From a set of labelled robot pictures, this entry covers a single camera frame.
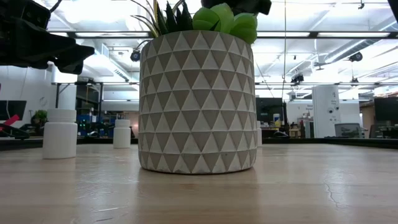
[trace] cable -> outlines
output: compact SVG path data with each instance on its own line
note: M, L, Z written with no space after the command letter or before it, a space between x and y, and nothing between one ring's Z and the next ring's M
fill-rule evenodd
M286 37L286 29L287 29L287 22L286 22L286 0L285 0L285 59L284 59L284 74L282 76L284 82L282 84L282 99L284 98L284 88L285 88L285 82L286 82L286 43L287 43L287 37Z
M62 2L62 0L58 0L57 3L55 3L55 5L50 9L50 12L55 11L59 7L61 2Z

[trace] potted plant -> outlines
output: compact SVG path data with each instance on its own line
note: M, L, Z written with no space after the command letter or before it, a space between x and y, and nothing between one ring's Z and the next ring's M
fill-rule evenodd
M234 15L224 2L191 17L185 1L167 4L165 17L156 1L146 10L150 19L133 16L155 37L141 55L141 166L183 174L252 167L257 127L250 45L258 12Z

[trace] black equipment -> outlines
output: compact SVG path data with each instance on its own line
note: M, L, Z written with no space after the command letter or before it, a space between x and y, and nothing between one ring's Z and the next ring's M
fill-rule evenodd
M53 62L63 73L79 75L94 48L46 31L51 11L33 0L0 0L0 65L47 69Z

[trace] planter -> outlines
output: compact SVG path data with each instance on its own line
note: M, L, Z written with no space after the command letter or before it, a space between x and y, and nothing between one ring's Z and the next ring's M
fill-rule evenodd
M219 174L256 161L253 55L229 34L190 30L149 42L140 73L145 169Z

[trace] ductwork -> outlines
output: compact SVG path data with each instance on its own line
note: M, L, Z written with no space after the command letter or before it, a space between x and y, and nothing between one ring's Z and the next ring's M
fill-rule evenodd
M384 31L384 32L397 32L398 24L394 17L390 17L386 21L374 27L372 30ZM340 47L339 49L335 50L334 52L326 55L325 58L323 59L324 63L320 62L320 65L335 63L344 58L348 58L349 56L379 42L380 40L381 39L352 40L347 44L343 45L342 47Z

